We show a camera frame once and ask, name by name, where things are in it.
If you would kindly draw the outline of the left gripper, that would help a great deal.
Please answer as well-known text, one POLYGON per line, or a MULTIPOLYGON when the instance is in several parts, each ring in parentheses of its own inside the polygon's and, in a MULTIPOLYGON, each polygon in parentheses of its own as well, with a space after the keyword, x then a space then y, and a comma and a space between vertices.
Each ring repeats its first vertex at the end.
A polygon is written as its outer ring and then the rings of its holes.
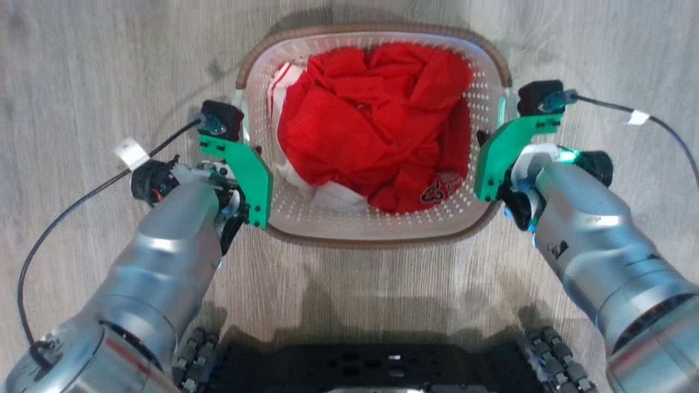
MULTIPOLYGON (((264 152, 260 145, 255 145, 254 150, 257 155, 262 155, 264 152)), ((208 172, 208 182, 212 184, 219 202, 220 210, 215 226, 220 235, 222 255, 225 256, 238 231, 243 225, 249 223, 249 206, 227 162, 203 160, 197 164, 197 169, 208 172)))

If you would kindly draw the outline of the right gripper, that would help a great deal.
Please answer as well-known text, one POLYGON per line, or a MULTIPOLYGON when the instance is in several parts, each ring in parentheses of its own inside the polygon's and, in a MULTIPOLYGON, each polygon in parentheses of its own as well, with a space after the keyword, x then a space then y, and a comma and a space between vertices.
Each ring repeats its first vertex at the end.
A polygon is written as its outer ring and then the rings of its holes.
MULTIPOLYGON (((478 130, 479 147, 486 146, 490 137, 489 132, 478 130)), ((535 231, 545 205, 535 181, 547 164, 559 159, 560 152, 557 145, 527 145, 505 173, 500 199, 505 205, 505 216, 514 221, 519 230, 535 231)))

